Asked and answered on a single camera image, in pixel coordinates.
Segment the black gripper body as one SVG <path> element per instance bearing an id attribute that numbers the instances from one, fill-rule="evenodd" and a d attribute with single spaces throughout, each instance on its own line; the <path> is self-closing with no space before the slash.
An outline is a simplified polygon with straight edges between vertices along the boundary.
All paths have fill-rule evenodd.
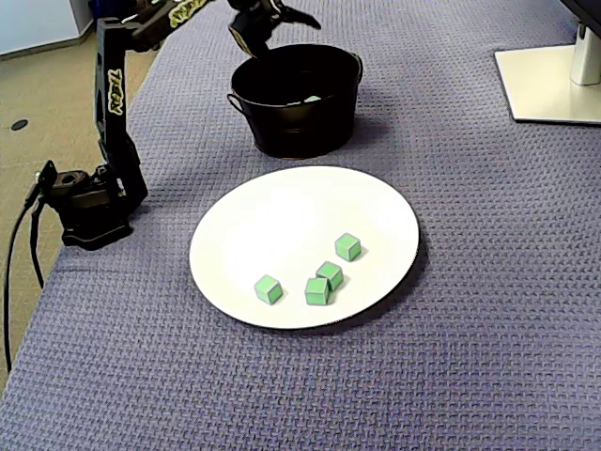
<path id="1" fill-rule="evenodd" d="M 261 21 L 276 24 L 283 20 L 285 12 L 284 4 L 274 0 L 228 0 L 228 5 L 237 12 L 232 25 Z"/>

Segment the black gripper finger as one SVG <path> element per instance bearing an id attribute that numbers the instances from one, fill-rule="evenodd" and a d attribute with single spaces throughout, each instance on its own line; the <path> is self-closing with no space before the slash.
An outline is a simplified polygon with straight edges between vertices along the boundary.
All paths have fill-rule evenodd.
<path id="1" fill-rule="evenodd" d="M 314 16 L 288 6 L 283 6 L 281 8 L 281 12 L 278 14 L 278 20 L 281 23 L 299 23 L 312 28 L 321 27 L 321 24 Z"/>
<path id="2" fill-rule="evenodd" d="M 271 37 L 269 19 L 236 16 L 228 29 L 240 49 L 248 56 L 261 59 L 269 52 L 267 45 L 267 41 Z"/>

